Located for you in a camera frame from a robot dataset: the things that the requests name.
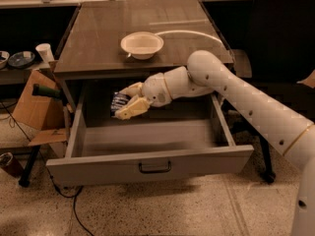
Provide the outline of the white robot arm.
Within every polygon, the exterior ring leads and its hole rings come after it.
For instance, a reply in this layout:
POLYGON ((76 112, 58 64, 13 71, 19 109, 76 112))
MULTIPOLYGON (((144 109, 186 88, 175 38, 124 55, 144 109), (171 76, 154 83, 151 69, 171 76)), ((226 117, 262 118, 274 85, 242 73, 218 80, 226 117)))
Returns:
POLYGON ((179 97, 216 91, 292 165, 302 171, 291 236, 315 236, 315 125, 232 74, 213 53, 193 52, 186 66, 157 73, 121 92, 130 97, 114 112, 125 120, 179 97))

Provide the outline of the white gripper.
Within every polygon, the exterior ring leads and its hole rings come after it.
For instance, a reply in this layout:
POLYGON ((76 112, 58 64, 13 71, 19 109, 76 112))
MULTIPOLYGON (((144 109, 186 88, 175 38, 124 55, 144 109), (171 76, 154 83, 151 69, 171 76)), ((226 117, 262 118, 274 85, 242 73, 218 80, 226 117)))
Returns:
POLYGON ((171 102, 163 73, 157 73, 143 83, 137 82, 124 88, 120 93, 132 97, 127 104, 115 111, 114 117, 120 120, 129 120, 141 115, 147 112, 150 106, 162 107, 171 102))

